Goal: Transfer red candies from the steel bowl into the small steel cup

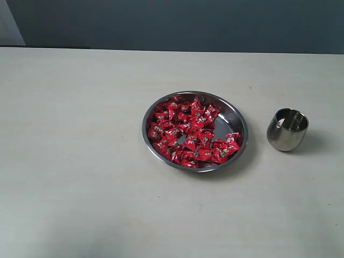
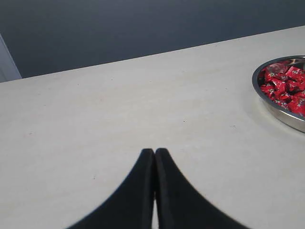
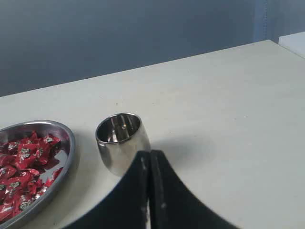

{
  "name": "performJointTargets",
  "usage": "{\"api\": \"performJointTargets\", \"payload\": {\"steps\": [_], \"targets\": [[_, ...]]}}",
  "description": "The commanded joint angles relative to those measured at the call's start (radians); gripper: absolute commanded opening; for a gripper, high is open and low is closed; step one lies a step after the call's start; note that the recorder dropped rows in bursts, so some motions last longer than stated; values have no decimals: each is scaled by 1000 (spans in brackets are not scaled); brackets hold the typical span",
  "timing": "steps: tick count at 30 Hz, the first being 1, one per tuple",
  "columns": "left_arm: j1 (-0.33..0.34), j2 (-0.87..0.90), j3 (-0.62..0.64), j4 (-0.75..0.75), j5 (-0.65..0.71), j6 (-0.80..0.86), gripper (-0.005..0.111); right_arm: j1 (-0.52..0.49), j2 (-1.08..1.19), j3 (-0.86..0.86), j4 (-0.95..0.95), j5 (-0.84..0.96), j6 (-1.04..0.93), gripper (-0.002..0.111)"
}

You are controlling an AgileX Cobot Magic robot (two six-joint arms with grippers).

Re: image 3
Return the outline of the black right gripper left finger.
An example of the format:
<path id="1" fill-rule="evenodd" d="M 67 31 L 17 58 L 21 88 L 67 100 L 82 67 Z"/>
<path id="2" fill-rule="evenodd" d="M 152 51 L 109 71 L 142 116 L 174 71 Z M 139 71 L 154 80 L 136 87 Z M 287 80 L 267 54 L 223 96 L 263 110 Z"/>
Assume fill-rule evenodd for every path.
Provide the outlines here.
<path id="1" fill-rule="evenodd" d="M 137 152 L 130 167 L 115 188 L 93 209 L 66 228 L 146 228 L 149 164 L 148 152 Z"/>

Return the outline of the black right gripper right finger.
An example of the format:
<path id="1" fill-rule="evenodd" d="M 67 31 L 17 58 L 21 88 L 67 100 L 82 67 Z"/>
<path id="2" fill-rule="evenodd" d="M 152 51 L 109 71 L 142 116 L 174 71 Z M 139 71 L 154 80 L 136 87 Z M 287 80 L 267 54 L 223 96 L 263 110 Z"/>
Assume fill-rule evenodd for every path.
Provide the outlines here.
<path id="1" fill-rule="evenodd" d="M 202 203 L 180 180 L 163 151 L 150 153 L 152 229 L 235 229 Z"/>

